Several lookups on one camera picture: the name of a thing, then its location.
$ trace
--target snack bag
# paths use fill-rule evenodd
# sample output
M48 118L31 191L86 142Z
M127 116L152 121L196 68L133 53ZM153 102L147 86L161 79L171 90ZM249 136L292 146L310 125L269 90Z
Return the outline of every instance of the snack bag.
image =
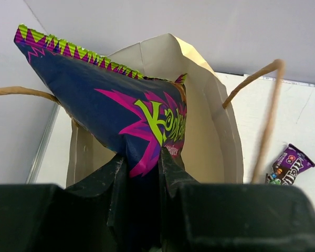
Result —
M15 44L66 111L127 157L130 177L147 175L161 146L179 157L186 121L185 75L145 77L107 57L20 25Z
M266 184L292 185L298 174L315 167L314 162L293 144L289 144L266 174Z

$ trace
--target twisted paper handle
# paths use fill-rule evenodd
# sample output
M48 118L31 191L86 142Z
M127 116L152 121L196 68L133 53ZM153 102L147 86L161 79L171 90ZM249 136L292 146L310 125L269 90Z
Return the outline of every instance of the twisted paper handle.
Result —
M270 138L272 135L274 122L275 122L275 118L276 118L276 113L277 113L279 91L281 88L281 79L282 79L283 75L285 74L284 61L281 59L276 59L271 64L265 66L263 69L257 71L253 75L247 77L242 83L240 83L231 92L231 94L226 98L225 102L223 103L223 108L226 109L226 107L232 101L234 96L236 96L236 94L238 94L238 92L243 87L247 86L252 81L258 79L259 77L266 75L270 72L273 72L275 70L277 70L277 78L276 78L275 86L274 86L274 89L272 92L271 103L270 103L269 111L267 114L267 120L265 122L264 131L262 133L263 135L262 135L261 140L260 140L260 146L259 146L259 150L258 150L257 161L256 161L254 168L253 168L251 183L257 183L258 182L259 173L261 171L261 168L264 167L264 160L265 160L265 156L266 156L267 151L268 151Z
M271 64L265 66L263 69L257 71L255 74L247 77L242 83L240 83L232 92L231 94L226 98L225 102L223 103L223 108L226 109L226 107L229 105L229 103L232 101L232 99L238 94L238 92L248 84L250 84L252 81L258 79L259 77L266 75L270 72L273 72L275 70L278 70L277 72L277 79L275 82L275 86L273 89L272 97L271 97L271 104L269 108L269 112L267 115L267 120L265 124L265 128L263 131L263 136L260 141L260 147L258 152L257 161L255 163L254 169L253 169L253 176L251 183L256 183L257 179L259 177L260 168L264 165L264 159L265 155L268 151L269 147L269 140L272 134L272 130L274 127L274 121L277 111L277 105L278 105L278 98L279 98L279 90L281 87L281 79L282 76L285 73L285 63L281 59L274 60ZM31 95L31 96L39 96L46 98L48 100L54 101L57 104L61 105L58 99L46 92L30 89L30 88L23 88L23 87L7 87L7 88L0 88L0 96L4 95ZM71 119L73 120L75 125L78 125L78 123L74 120L74 118L69 114Z

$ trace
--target purple candy wrapper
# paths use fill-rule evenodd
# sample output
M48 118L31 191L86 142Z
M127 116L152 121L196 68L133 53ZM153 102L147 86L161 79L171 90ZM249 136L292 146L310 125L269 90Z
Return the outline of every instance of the purple candy wrapper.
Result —
M307 155L290 143L281 156L274 162L272 166L273 171L275 172L280 166L290 169L296 162L300 162L299 173L304 172L311 167L315 167L314 162L311 161Z
M298 174L315 164L294 145L289 144L273 164L273 173L266 174L266 184L292 185Z

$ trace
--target white paper bag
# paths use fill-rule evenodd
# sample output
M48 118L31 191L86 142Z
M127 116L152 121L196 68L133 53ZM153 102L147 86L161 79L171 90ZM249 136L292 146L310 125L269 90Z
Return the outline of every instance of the white paper bag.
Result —
M203 57L171 34L145 40L108 56L145 76L186 78L187 120L182 159L186 171L204 183L242 183L243 154L232 106L223 109L225 86ZM82 127L72 125L67 186L114 156Z

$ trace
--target brand logo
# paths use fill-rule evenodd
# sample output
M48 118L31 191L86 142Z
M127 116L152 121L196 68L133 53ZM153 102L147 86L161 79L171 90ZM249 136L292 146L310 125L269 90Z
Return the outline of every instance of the brand logo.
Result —
M163 119L159 119L161 118L160 106L162 103L156 101L149 101L149 103L152 105L152 113L141 100L137 100L134 104L144 113L147 123L160 146L166 140L172 140L173 142L182 140L185 132L185 116L180 114L179 109L176 108L175 113L170 108L163 109Z
M288 163L288 164L291 164L291 163L293 163L294 161L295 161L295 156L294 155L289 155L288 156L288 158L287 158L287 160L286 160L286 162Z
M292 185L301 168L303 168L302 160L296 159L287 174L282 178L282 185Z
M152 92L145 92L146 99L136 99L115 90L95 89L138 116L119 134L132 135L147 141L141 160L130 171L130 177L145 176L157 163L161 146L171 155L178 155L184 144L186 105L177 103L164 92L164 99Z

